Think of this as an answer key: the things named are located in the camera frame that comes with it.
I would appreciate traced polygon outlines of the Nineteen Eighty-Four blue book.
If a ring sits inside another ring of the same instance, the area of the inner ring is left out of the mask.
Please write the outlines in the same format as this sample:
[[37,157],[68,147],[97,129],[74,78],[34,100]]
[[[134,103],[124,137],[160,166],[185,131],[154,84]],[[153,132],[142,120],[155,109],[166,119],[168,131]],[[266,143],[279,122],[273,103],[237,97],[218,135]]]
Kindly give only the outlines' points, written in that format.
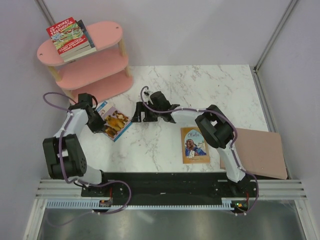
[[75,59],[78,59],[78,58],[81,58],[81,57],[84,57],[86,55],[89,55],[89,54],[92,54],[94,52],[96,52],[97,49],[95,47],[93,48],[90,48],[86,51],[82,51],[82,52],[75,52],[75,53],[72,53],[70,55],[67,55],[66,57],[63,58],[63,61],[66,63],[66,62],[70,62],[70,61],[74,61]]

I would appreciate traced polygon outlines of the red Treehouse book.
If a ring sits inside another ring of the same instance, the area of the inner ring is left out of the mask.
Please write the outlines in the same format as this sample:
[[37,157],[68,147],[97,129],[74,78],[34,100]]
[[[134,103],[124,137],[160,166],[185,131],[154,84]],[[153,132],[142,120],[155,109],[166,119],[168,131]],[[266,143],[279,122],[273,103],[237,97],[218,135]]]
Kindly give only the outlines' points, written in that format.
[[62,58],[83,47],[87,41],[73,17],[48,27],[46,31]]

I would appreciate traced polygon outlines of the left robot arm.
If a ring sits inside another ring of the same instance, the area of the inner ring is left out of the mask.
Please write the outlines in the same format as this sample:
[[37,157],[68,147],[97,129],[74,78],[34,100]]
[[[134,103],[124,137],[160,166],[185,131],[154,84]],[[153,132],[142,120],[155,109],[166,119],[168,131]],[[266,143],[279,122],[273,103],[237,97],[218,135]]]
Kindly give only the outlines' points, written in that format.
[[68,108],[50,103],[46,96],[65,94],[47,92],[43,100],[50,106],[67,113],[66,120],[60,130],[42,142],[46,166],[49,176],[54,180],[64,180],[68,184],[78,182],[92,186],[92,191],[99,197],[106,196],[110,185],[103,180],[103,172],[87,164],[86,156],[81,147],[79,136],[87,126],[92,133],[101,133],[105,122],[97,112],[98,100],[89,93],[80,93],[78,101]]

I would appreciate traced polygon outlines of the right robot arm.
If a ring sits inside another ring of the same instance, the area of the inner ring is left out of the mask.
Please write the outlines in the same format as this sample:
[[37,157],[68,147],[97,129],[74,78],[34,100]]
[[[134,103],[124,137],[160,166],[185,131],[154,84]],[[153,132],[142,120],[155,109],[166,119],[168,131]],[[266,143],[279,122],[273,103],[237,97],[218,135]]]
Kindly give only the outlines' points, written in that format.
[[216,105],[203,109],[182,107],[171,104],[161,91],[152,92],[144,86],[131,121],[149,123],[159,118],[172,124],[196,125],[206,143],[218,151],[225,166],[230,193],[240,197],[247,191],[250,177],[255,176],[241,163],[235,146],[238,138],[235,126]]

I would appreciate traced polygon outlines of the purple dog book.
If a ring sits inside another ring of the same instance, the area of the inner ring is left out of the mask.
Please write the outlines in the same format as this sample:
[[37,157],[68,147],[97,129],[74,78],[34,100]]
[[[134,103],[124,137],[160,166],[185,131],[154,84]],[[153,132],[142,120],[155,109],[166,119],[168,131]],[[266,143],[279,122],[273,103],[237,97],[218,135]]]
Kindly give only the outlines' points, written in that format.
[[118,110],[110,102],[102,102],[96,110],[104,120],[101,131],[113,142],[115,142],[132,124],[131,118]]

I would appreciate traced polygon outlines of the pink three-tier shelf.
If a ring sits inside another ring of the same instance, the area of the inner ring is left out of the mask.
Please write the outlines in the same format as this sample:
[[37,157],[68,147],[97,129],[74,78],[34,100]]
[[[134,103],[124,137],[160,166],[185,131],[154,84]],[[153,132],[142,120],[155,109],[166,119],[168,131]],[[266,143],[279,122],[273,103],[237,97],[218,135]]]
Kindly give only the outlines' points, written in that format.
[[65,62],[48,39],[38,48],[37,57],[67,96],[76,101],[79,94],[89,93],[103,102],[133,86],[123,29],[114,21],[100,21],[86,29],[95,52]]

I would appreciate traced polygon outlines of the Othello orange book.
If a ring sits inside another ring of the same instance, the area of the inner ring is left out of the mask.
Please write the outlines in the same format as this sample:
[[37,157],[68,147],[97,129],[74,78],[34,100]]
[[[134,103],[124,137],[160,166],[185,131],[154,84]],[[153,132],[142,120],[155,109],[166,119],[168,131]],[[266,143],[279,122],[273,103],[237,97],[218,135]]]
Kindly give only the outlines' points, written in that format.
[[207,142],[198,127],[182,127],[181,145],[183,164],[208,164],[210,154]]

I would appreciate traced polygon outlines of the brown file folder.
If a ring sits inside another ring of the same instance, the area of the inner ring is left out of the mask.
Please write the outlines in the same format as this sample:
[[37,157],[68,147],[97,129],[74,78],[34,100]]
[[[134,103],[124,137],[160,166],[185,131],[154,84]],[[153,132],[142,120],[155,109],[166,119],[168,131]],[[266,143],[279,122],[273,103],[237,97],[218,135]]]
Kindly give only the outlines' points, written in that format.
[[226,170],[227,178],[234,183],[244,179],[244,171],[282,180],[288,177],[278,133],[238,128],[235,143],[228,143],[217,151],[220,167]]

